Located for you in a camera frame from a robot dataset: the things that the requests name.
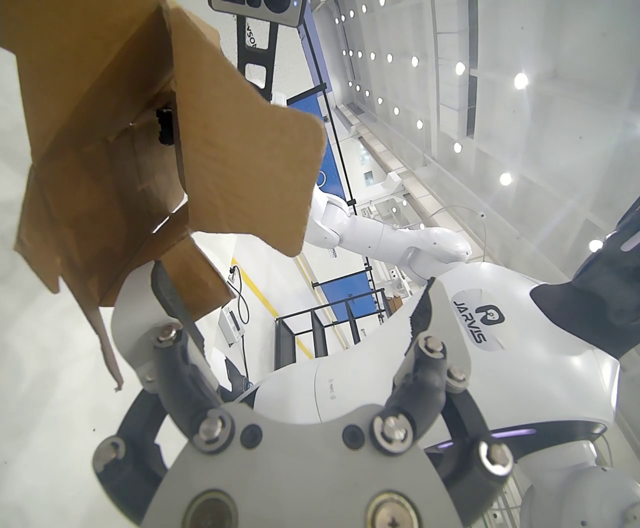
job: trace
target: brown box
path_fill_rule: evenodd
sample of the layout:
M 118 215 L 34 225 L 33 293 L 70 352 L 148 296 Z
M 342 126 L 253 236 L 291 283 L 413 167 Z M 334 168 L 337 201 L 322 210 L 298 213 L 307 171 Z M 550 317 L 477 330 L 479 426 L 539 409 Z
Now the brown box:
M 197 320 L 230 293 L 193 231 L 301 251 L 324 127 L 260 98 L 203 20 L 170 1 L 0 0 L 0 45 L 33 160 L 15 248 L 52 292 L 67 283 L 118 387 L 98 307 L 129 272 L 162 260 Z M 158 140 L 169 103 L 175 147 Z

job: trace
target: electrical box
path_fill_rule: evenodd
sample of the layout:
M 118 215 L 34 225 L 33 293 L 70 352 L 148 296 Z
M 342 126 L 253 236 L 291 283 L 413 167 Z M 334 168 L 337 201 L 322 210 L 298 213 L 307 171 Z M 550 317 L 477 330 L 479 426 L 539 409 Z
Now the electrical box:
M 292 28 L 302 24 L 308 0 L 209 0 L 214 11 L 275 22 Z
M 237 312 L 230 308 L 229 305 L 222 308 L 218 326 L 222 330 L 222 334 L 224 334 L 229 346 L 240 341 L 240 338 L 244 335 L 244 325 L 240 321 Z

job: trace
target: purple light strip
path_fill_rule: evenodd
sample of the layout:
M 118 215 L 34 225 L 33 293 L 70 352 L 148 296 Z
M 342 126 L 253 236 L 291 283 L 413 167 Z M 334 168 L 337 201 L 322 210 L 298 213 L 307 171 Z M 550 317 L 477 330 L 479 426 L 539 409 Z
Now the purple light strip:
M 535 429 L 512 429 L 511 431 L 499 431 L 498 433 L 491 433 L 491 436 L 494 438 L 511 438 L 512 436 L 527 436 L 527 435 L 535 435 L 537 431 Z M 438 449 L 446 449 L 453 445 L 452 441 L 443 442 L 442 444 L 438 444 L 436 447 Z

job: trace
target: jarvis logo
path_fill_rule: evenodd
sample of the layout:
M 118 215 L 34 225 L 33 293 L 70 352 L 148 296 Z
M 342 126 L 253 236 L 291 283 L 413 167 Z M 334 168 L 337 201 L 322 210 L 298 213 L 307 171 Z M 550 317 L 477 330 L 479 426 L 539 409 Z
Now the jarvis logo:
M 465 323 L 465 326 L 467 327 L 467 331 L 471 334 L 474 341 L 478 344 L 486 343 L 486 337 L 482 333 L 482 330 L 480 330 L 480 327 L 478 326 L 473 313 L 471 313 L 471 310 L 469 310 L 469 307 L 464 303 L 458 303 L 455 301 L 453 301 L 453 304 L 458 309 L 458 313 L 460 314 L 462 320 Z
M 483 350 L 505 350 L 517 339 L 515 327 L 504 317 L 497 300 L 481 289 L 459 291 L 451 306 L 469 339 Z
M 495 305 L 478 306 L 475 310 L 476 314 L 484 314 L 480 317 L 480 322 L 491 326 L 493 324 L 504 323 L 504 315 Z

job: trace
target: yellow floor line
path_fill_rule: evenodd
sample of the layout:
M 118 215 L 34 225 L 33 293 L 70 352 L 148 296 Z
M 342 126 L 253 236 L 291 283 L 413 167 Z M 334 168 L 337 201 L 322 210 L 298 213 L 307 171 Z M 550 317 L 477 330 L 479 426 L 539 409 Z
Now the yellow floor line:
M 240 275 L 242 277 L 243 283 L 247 285 L 249 290 L 253 292 L 253 295 L 255 295 L 258 298 L 258 300 L 262 303 L 262 305 L 267 310 L 269 310 L 269 313 L 273 316 L 273 318 L 277 319 L 278 317 L 280 317 L 280 314 L 278 313 L 278 311 L 267 300 L 264 294 L 258 289 L 258 287 L 255 285 L 255 282 L 253 282 L 253 280 L 251 280 L 251 278 L 245 273 L 245 271 L 242 269 L 240 264 L 238 264 L 238 261 L 236 259 L 232 259 L 231 265 L 238 267 L 238 269 L 240 270 Z M 298 345 L 298 347 L 300 347 L 300 350 L 304 352 L 305 356 L 307 356 L 309 359 L 314 358 L 313 354 L 309 351 L 309 349 L 306 346 L 304 346 L 304 344 L 302 343 L 302 341 L 300 341 L 300 338 L 298 337 L 296 337 L 296 344 Z

